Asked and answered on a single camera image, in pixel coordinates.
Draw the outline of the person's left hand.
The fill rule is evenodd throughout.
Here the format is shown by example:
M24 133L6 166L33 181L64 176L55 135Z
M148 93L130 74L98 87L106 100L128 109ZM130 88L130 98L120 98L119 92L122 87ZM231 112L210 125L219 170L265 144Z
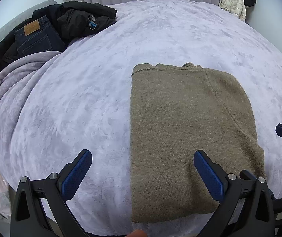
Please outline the person's left hand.
M148 235L143 230L137 229L137 230L129 233L125 237L148 237Z

